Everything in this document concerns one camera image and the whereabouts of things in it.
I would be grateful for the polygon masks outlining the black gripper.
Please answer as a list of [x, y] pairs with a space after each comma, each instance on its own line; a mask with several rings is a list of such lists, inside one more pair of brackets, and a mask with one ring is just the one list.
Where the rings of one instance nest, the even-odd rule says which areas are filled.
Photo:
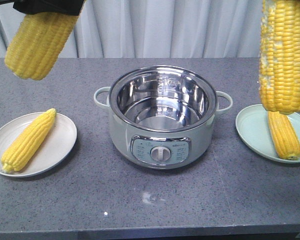
[[27, 15], [39, 13], [60, 13], [78, 16], [84, 0], [16, 0], [13, 8]]

